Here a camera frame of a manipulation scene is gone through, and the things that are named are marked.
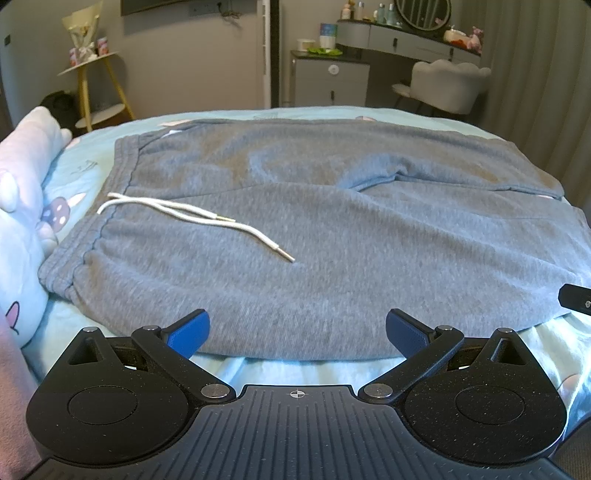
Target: wall socket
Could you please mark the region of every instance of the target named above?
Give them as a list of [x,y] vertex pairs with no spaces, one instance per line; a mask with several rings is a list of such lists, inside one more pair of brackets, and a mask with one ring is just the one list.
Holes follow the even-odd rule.
[[217,1],[211,0],[191,0],[189,2],[189,16],[198,17],[199,15],[217,14],[219,8]]

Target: gray curtain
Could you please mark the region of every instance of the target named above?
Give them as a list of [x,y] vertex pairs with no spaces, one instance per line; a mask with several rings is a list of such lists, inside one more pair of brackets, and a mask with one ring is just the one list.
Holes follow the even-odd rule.
[[465,0],[492,69],[482,128],[558,178],[591,222],[591,8],[582,0]]

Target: plush toy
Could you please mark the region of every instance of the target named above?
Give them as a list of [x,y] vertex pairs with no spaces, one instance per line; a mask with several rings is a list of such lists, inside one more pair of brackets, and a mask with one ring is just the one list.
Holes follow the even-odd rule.
[[37,107],[0,143],[0,320],[6,316],[18,346],[33,337],[47,305],[37,271],[57,240],[40,221],[41,184],[70,140],[72,133]]
[[466,45],[469,50],[474,50],[476,53],[482,54],[482,40],[484,39],[484,30],[472,27],[473,33]]
[[0,478],[18,480],[40,461],[25,412],[37,385],[0,314]]

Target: round mirror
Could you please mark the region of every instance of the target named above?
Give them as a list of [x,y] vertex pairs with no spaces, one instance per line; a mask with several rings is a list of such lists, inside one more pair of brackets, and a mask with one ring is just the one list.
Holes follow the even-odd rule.
[[396,5],[408,25],[423,31],[444,27],[452,16],[450,0],[396,0]]

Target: light blue bedsheet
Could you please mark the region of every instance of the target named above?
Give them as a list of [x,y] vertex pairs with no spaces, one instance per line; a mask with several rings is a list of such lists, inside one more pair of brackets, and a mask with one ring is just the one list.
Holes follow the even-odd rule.
[[[63,197],[71,204],[70,217],[65,220],[57,236],[62,240],[92,205],[113,166],[113,146],[117,138],[161,128],[174,130],[175,122],[199,118],[353,119],[359,116],[395,124],[495,137],[471,125],[452,120],[427,118],[391,109],[354,107],[198,112],[135,121],[80,137],[54,162],[44,182],[46,203]],[[433,325],[436,323],[436,320],[421,320]],[[45,376],[76,333],[88,325],[96,323],[84,317],[70,303],[50,298],[37,334],[23,350],[39,379]],[[111,335],[104,327],[101,328],[106,335]],[[587,390],[591,388],[591,317],[568,314],[525,330],[520,335],[559,390],[569,409],[569,425],[572,427],[591,411],[591,395],[587,395]],[[352,385],[357,391],[368,381],[396,366],[403,358],[370,362],[279,362],[198,354],[192,360],[232,385],[238,392],[245,384],[346,384]]]

